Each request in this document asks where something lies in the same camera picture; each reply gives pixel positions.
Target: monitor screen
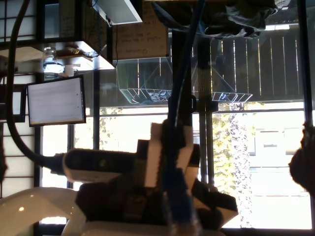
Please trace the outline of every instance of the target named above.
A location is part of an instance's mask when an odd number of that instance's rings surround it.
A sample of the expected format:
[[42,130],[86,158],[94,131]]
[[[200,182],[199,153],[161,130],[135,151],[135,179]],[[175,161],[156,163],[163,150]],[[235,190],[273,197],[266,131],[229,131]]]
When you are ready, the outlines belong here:
[[30,126],[85,123],[83,78],[28,85]]

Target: black cable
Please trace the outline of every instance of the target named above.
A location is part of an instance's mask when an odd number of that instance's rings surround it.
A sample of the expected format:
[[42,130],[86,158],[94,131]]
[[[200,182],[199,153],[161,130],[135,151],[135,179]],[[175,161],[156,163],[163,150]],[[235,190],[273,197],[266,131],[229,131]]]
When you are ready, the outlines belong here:
[[[196,5],[196,8],[194,10],[193,16],[192,16],[192,22],[189,28],[188,35],[186,37],[184,49],[182,52],[179,69],[176,74],[175,83],[172,90],[172,96],[169,103],[169,113],[168,113],[168,122],[170,127],[170,142],[173,142],[175,137],[175,129],[177,126],[177,115],[178,115],[178,109],[179,109],[179,103],[181,100],[181,94],[183,90],[183,84],[186,77],[187,67],[190,66],[189,60],[190,60],[190,53],[191,48],[193,45],[193,41],[196,35],[196,31],[198,28],[199,21],[202,16],[203,7],[205,4],[205,0],[198,0],[198,3]],[[176,168],[176,161],[174,158],[174,155],[176,153],[176,147],[174,145],[171,145],[172,148],[170,148],[170,152],[168,156],[166,157],[166,166],[167,168],[174,170]]]
[[94,5],[92,7],[94,7],[97,4],[98,0],[95,1]]
[[30,0],[24,0],[20,12],[15,20],[10,46],[9,46],[9,58],[8,58],[8,71],[7,71],[7,82],[6,82],[6,119],[7,125],[10,130],[12,139],[14,140],[16,146],[20,151],[32,160],[35,164],[42,167],[47,167],[57,174],[63,174],[62,159],[63,154],[56,155],[54,158],[45,157],[40,154],[36,154],[31,151],[22,141],[16,127],[13,118],[13,84],[14,84],[14,71],[15,71],[15,51],[17,45],[17,38],[19,34],[19,29],[24,18],[25,12],[28,8]]

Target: black fabric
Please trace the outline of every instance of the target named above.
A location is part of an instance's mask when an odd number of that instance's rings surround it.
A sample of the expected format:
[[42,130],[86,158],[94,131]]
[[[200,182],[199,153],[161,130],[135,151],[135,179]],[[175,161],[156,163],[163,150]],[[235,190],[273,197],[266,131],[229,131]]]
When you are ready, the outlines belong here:
[[[159,20],[168,28],[189,29],[195,1],[154,2]],[[266,28],[265,19],[278,11],[274,0],[206,2],[198,34],[214,38],[256,37]]]

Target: dark object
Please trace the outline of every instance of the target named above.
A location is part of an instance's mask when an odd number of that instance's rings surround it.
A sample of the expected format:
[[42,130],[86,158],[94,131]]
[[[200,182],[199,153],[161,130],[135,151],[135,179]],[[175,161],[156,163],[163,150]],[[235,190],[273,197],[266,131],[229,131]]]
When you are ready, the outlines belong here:
[[[211,210],[199,208],[197,213],[204,229],[218,230],[223,222],[217,207],[237,211],[235,198],[217,192],[195,181],[194,197]],[[116,221],[166,225],[162,210],[162,194],[157,189],[134,187],[132,173],[121,175],[109,183],[87,183],[80,187],[76,203],[88,221]]]
[[3,149],[3,123],[0,123],[0,182],[2,183],[5,171],[8,168],[5,162]]
[[78,171],[127,173],[132,171],[134,159],[135,154],[129,152],[73,149],[64,164]]
[[315,197],[315,128],[306,123],[301,148],[293,156],[290,173],[293,180]]
[[[154,2],[159,20],[173,30],[187,31],[195,2]],[[206,2],[198,33],[215,38],[256,37],[265,19],[278,11],[274,0]]]

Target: window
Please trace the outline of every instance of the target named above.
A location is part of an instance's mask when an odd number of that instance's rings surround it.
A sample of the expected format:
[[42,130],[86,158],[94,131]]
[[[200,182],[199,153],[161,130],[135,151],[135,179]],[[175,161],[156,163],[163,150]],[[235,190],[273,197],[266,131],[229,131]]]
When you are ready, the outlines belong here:
[[213,114],[215,186],[239,209],[224,227],[312,228],[309,193],[288,167],[303,122],[303,111]]
[[[43,127],[43,155],[54,156],[56,153],[67,152],[67,125],[51,125]],[[43,187],[67,188],[65,176],[50,173],[50,170],[43,168],[42,172]],[[50,217],[41,221],[43,224],[65,224],[64,217]]]

